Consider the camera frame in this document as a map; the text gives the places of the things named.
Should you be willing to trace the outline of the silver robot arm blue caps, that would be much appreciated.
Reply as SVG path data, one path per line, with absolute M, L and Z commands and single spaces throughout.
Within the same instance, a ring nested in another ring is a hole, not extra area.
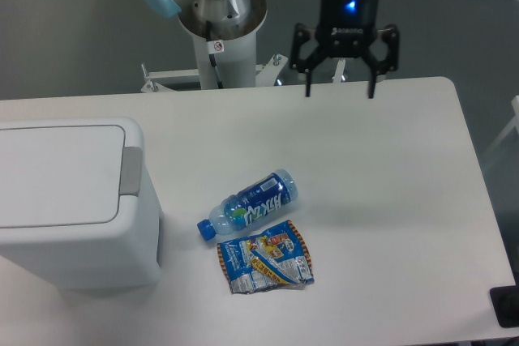
M 266 15 L 266 0 L 144 0 L 164 18 L 178 17 L 191 35 L 203 89 L 271 85 L 279 67 L 257 69 L 256 34 Z M 367 95 L 377 79 L 395 71 L 400 33 L 390 24 L 375 26 L 379 0 L 320 0 L 315 28 L 296 23 L 289 55 L 291 69 L 311 85 L 312 72 L 327 58 L 361 58 L 370 70 Z

